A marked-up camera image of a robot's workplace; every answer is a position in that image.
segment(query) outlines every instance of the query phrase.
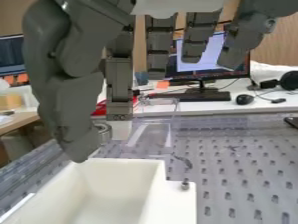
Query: monitor screen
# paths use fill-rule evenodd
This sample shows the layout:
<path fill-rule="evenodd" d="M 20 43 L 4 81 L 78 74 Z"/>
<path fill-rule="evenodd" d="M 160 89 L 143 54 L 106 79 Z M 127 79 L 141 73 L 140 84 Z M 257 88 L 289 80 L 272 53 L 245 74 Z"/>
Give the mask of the monitor screen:
<path fill-rule="evenodd" d="M 167 79 L 213 80 L 247 78 L 251 76 L 251 55 L 233 71 L 217 65 L 221 49 L 225 42 L 225 32 L 216 32 L 199 63 L 181 61 L 183 39 L 176 40 L 176 54 L 171 55 L 167 67 Z"/>
<path fill-rule="evenodd" d="M 23 35 L 0 37 L 0 75 L 24 72 Z"/>

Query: perforated table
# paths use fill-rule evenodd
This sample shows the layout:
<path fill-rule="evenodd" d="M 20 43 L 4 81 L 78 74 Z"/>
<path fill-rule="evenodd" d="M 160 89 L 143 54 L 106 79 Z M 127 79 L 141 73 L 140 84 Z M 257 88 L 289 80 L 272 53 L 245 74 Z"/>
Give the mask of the perforated table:
<path fill-rule="evenodd" d="M 285 116 L 139 118 L 130 140 L 111 142 L 95 157 L 165 160 L 169 180 L 197 183 L 200 224 L 297 224 L 298 130 L 284 123 Z M 43 157 L 47 166 L 27 171 L 27 187 L 10 196 L 2 191 L 7 181 L 0 182 L 3 211 L 18 192 L 38 191 L 47 182 L 40 172 L 50 179 L 68 163 L 55 141 L 43 147 L 39 153 L 51 148 L 52 154 Z"/>

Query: gray robot arm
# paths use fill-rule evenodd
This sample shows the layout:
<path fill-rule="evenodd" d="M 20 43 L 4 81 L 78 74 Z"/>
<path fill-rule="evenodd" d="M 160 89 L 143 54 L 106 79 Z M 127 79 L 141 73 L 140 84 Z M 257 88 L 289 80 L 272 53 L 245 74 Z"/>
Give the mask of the gray robot arm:
<path fill-rule="evenodd" d="M 188 0 L 204 3 L 209 12 L 188 10 L 183 60 L 196 63 L 213 35 L 224 0 Z M 107 78 L 107 120 L 131 121 L 132 49 L 135 16 L 140 8 L 131 0 L 38 0 L 23 21 L 24 59 L 34 94 L 40 102 L 39 114 L 66 153 L 75 162 L 111 138 L 111 128 L 98 128 L 91 120 L 98 96 Z M 245 54 L 273 31 L 277 18 L 298 10 L 297 0 L 243 0 L 232 23 L 219 64 L 237 68 Z M 165 75 L 176 23 L 176 8 L 169 18 L 147 15 L 148 72 L 151 79 Z M 107 47 L 106 76 L 99 70 Z"/>

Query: white box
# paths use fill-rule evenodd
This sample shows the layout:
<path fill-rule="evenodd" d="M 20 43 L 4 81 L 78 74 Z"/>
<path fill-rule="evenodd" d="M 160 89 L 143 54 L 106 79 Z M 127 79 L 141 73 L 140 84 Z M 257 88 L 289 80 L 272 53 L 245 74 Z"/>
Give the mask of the white box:
<path fill-rule="evenodd" d="M 196 224 L 196 187 L 165 181 L 164 162 L 71 163 L 4 224 Z"/>

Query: monitor stand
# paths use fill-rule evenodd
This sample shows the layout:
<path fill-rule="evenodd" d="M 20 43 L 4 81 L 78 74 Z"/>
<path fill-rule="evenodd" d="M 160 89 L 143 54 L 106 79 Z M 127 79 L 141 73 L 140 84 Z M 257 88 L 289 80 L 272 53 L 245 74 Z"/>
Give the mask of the monitor stand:
<path fill-rule="evenodd" d="M 191 88 L 185 91 L 187 95 L 197 96 L 197 102 L 231 101 L 231 92 L 220 92 L 217 88 L 208 88 L 203 80 L 199 82 L 199 88 Z M 196 102 L 196 99 L 185 99 L 183 102 Z"/>
<path fill-rule="evenodd" d="M 219 92 L 219 89 L 215 88 L 215 87 L 207 87 L 205 86 L 205 82 L 203 80 L 199 80 L 199 88 L 195 87 L 195 88 L 189 88 L 185 93 L 207 93 L 207 92 Z"/>

